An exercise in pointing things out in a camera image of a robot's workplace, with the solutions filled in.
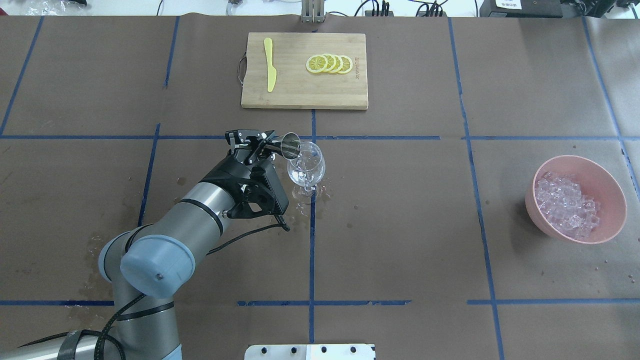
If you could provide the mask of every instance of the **white metal plate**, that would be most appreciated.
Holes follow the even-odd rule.
[[[244,360],[375,360],[375,348],[368,344],[252,345],[244,352]]]

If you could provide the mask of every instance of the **lemon slice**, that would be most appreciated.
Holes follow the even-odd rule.
[[[323,72],[329,72],[335,69],[336,65],[338,64],[338,62],[336,61],[338,57],[334,54],[322,54],[322,56],[324,56],[327,60],[327,66],[323,70]]]
[[[307,60],[307,71],[317,74],[327,68],[329,61],[324,55],[313,55]]]
[[[353,68],[353,61],[351,58],[346,55],[340,55],[340,60],[342,61],[342,67],[338,71],[338,74],[346,74]]]
[[[335,74],[336,72],[342,70],[342,66],[344,64],[344,60],[342,60],[341,55],[333,55],[333,57],[335,58],[335,66],[333,67],[333,69],[328,71],[331,74]]]

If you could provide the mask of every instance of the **metal bracket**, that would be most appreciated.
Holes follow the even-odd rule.
[[[302,22],[324,22],[324,0],[302,0]]]
[[[244,360],[375,360],[376,346],[370,344],[252,345]]]

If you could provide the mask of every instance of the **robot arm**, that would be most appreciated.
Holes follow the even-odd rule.
[[[297,157],[298,135],[239,129],[225,137],[231,147],[227,156],[160,221],[117,236],[100,252],[100,272],[113,286],[115,307],[139,300],[115,319],[116,331],[109,333],[128,360],[182,359],[173,294],[217,246],[232,219],[273,215],[289,230],[282,218],[289,201],[272,161],[276,154]],[[260,210],[253,211],[250,203]],[[59,359],[66,340],[20,348],[0,359]],[[99,347],[87,339],[76,339],[74,346],[76,359]],[[47,351],[52,357],[43,357]]]

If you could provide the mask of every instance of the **yellow knife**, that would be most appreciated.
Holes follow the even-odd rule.
[[[273,40],[264,38],[264,52],[267,54],[267,91],[272,92],[276,86],[276,76],[278,72],[273,67]]]

